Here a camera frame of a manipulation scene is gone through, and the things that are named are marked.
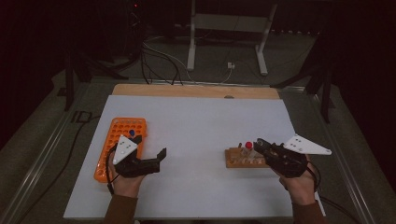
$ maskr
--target dark background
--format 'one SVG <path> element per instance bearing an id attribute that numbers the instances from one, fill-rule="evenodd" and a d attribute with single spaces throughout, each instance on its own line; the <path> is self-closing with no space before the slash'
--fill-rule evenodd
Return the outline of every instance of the dark background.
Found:
<path id="1" fill-rule="evenodd" d="M 0 148 L 52 90 L 51 78 L 64 69 L 70 47 L 96 59 L 110 60 L 123 48 L 111 34 L 123 36 L 124 12 L 120 1 L 3 1 L 0 10 Z M 206 12 L 258 15 L 262 1 L 198 1 Z M 136 13 L 149 32 L 173 37 L 174 24 L 190 22 L 190 1 L 136 1 Z M 245 10 L 238 11 L 238 4 Z M 391 139 L 395 137 L 396 75 L 395 2 L 282 1 L 274 31 L 318 35 L 304 68 L 332 62 L 332 83 L 358 122 L 389 183 L 396 189 Z"/>

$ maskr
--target human hand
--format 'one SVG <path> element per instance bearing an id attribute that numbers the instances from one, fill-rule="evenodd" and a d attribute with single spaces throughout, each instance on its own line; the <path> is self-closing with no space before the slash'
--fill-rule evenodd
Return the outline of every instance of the human hand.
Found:
<path id="1" fill-rule="evenodd" d="M 110 154 L 109 165 L 108 165 L 113 178 L 118 175 L 116 172 L 116 167 L 114 167 L 113 164 L 114 154 L 115 154 L 114 152 Z M 145 175 L 126 178 L 123 177 L 122 175 L 119 175 L 113 181 L 114 194 L 130 197 L 130 198 L 137 198 L 140 184 L 142 183 L 144 177 Z"/>
<path id="2" fill-rule="evenodd" d="M 314 170 L 312 164 L 308 163 L 308 168 Z M 300 177 L 286 178 L 278 172 L 279 182 L 289 192 L 291 201 L 299 205 L 308 205 L 315 203 L 315 180 L 314 177 L 305 171 Z"/>

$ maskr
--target sleeve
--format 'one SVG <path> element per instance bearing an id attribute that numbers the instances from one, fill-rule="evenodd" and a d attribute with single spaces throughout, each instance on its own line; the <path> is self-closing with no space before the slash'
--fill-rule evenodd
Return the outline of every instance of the sleeve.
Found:
<path id="1" fill-rule="evenodd" d="M 318 201 L 309 205 L 292 204 L 295 224 L 327 224 Z"/>
<path id="2" fill-rule="evenodd" d="M 104 224 L 132 223 L 137 198 L 130 198 L 114 194 L 107 208 Z"/>

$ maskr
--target orange plastic basket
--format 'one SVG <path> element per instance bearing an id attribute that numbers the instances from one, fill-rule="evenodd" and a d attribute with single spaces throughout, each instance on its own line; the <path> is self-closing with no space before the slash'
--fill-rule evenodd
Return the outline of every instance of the orange plastic basket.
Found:
<path id="1" fill-rule="evenodd" d="M 106 183 L 106 156 L 108 151 L 118 143 L 120 135 L 125 137 L 132 137 L 130 131 L 134 131 L 134 136 L 142 135 L 142 142 L 137 146 L 137 158 L 140 159 L 143 152 L 144 139 L 147 136 L 146 120 L 141 118 L 114 118 L 111 121 L 110 128 L 108 129 L 106 141 L 103 145 L 102 153 L 100 154 L 99 161 L 96 165 L 94 178 L 101 182 Z"/>

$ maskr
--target white tabletop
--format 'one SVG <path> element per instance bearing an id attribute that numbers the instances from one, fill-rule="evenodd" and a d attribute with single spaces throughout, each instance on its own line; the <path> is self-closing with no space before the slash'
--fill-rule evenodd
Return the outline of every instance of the white tabletop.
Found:
<path id="1" fill-rule="evenodd" d="M 167 147 L 161 171 L 140 188 L 137 219 L 291 217 L 289 194 L 268 168 L 228 169 L 224 150 L 294 135 L 282 100 L 110 95 L 78 175 L 65 218 L 101 218 L 111 199 L 93 178 L 111 120 L 145 118 L 144 158 Z"/>

